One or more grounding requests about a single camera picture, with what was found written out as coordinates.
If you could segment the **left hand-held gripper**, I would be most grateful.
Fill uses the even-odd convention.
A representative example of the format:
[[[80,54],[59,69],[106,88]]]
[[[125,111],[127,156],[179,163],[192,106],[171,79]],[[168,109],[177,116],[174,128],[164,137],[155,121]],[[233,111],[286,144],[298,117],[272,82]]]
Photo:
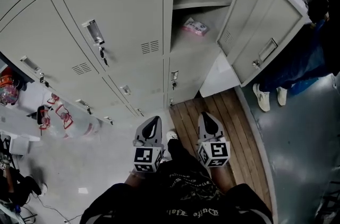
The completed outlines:
[[[136,130],[133,145],[135,147],[133,163],[136,171],[155,173],[163,158],[162,119],[154,116],[142,123]]]

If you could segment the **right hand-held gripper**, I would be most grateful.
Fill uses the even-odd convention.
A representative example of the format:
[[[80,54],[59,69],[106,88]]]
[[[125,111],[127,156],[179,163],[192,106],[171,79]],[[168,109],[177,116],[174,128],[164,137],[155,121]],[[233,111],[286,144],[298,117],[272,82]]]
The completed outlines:
[[[223,136],[221,122],[210,113],[201,112],[198,118],[199,138],[205,139],[206,133],[213,137],[199,142],[198,155],[206,168],[222,167],[231,157],[230,143]]]

